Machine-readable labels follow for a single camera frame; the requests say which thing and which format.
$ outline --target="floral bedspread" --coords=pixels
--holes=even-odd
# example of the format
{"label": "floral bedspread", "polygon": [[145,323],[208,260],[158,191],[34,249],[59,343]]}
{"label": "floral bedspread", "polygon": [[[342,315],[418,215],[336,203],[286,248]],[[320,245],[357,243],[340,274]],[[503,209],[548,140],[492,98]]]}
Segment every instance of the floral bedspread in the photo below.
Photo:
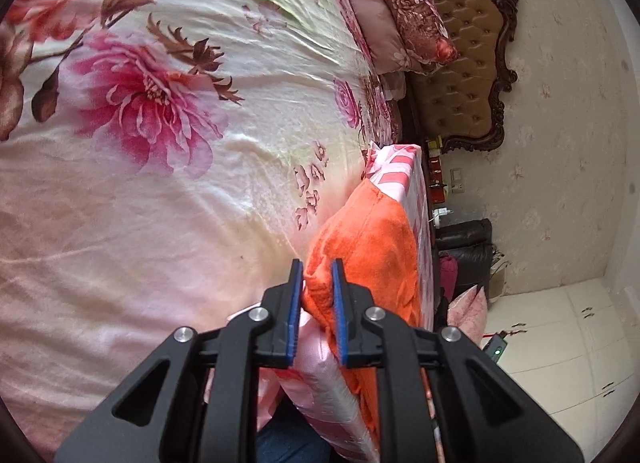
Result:
{"label": "floral bedspread", "polygon": [[15,0],[0,70],[0,395],[48,459],[285,281],[393,141],[348,0]]}

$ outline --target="white floor tile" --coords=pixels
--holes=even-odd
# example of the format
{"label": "white floor tile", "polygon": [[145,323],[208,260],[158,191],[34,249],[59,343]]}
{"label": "white floor tile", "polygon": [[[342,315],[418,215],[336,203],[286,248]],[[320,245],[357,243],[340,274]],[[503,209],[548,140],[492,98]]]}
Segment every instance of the white floor tile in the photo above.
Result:
{"label": "white floor tile", "polygon": [[552,417],[575,439],[585,456],[593,449],[593,440],[596,438],[596,404],[594,399],[553,414]]}
{"label": "white floor tile", "polygon": [[637,397],[638,379],[633,376],[595,398],[596,439],[611,439]]}
{"label": "white floor tile", "polygon": [[587,355],[553,366],[515,373],[511,377],[548,414],[593,398],[593,379]]}
{"label": "white floor tile", "polygon": [[591,279],[571,286],[564,286],[564,290],[569,295],[576,316],[582,316],[583,312],[589,313],[589,311],[613,305],[607,288],[602,284],[602,279]]}
{"label": "white floor tile", "polygon": [[618,385],[634,373],[634,363],[624,338],[606,348],[592,351],[589,358],[596,395]]}
{"label": "white floor tile", "polygon": [[591,460],[593,460],[593,458],[595,458],[600,453],[600,451],[605,448],[607,443],[609,443],[609,439],[600,439],[593,444],[593,457],[591,458]]}
{"label": "white floor tile", "polygon": [[541,326],[573,316],[574,309],[563,288],[507,295],[489,310],[486,332]]}
{"label": "white floor tile", "polygon": [[506,340],[507,348],[498,364],[509,374],[566,362],[586,353],[578,319],[573,315],[569,320],[530,328]]}
{"label": "white floor tile", "polygon": [[602,349],[625,336],[622,322],[613,306],[591,313],[592,316],[578,319],[587,351]]}

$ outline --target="blue gripper pad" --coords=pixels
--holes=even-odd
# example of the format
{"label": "blue gripper pad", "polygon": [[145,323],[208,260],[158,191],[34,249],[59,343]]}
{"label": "blue gripper pad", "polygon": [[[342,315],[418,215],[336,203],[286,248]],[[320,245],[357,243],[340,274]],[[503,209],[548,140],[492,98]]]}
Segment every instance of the blue gripper pad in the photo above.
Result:
{"label": "blue gripper pad", "polygon": [[300,322],[300,297],[302,295],[302,273],[303,267],[301,261],[297,262],[294,278],[293,293],[291,296],[291,307],[289,308],[289,318],[287,319],[287,362],[293,364],[293,358],[296,356],[298,348],[298,323]]}
{"label": "blue gripper pad", "polygon": [[340,270],[338,263],[334,261],[331,267],[332,279],[334,280],[334,318],[335,318],[335,339],[340,355],[340,365],[346,366],[347,355],[347,321],[344,316],[344,301],[342,300],[342,281],[340,280]]}

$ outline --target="red bag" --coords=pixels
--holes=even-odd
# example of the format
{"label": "red bag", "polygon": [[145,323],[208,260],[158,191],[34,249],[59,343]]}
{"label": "red bag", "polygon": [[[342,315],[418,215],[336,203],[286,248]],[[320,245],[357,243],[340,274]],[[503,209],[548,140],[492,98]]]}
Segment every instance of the red bag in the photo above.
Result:
{"label": "red bag", "polygon": [[444,289],[444,297],[447,301],[453,300],[453,292],[456,289],[458,278],[458,262],[450,255],[440,257],[440,286]]}

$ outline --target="pink pillow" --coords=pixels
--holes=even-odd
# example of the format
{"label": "pink pillow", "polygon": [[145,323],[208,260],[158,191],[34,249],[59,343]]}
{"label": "pink pillow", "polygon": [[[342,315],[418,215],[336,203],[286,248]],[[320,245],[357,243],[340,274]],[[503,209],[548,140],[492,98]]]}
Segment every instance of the pink pillow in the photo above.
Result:
{"label": "pink pillow", "polygon": [[421,66],[407,55],[391,11],[383,0],[349,1],[371,50],[377,74],[409,69],[422,71]]}
{"label": "pink pillow", "polygon": [[449,305],[447,324],[456,326],[476,344],[480,344],[486,328],[487,305],[484,289],[468,289]]}

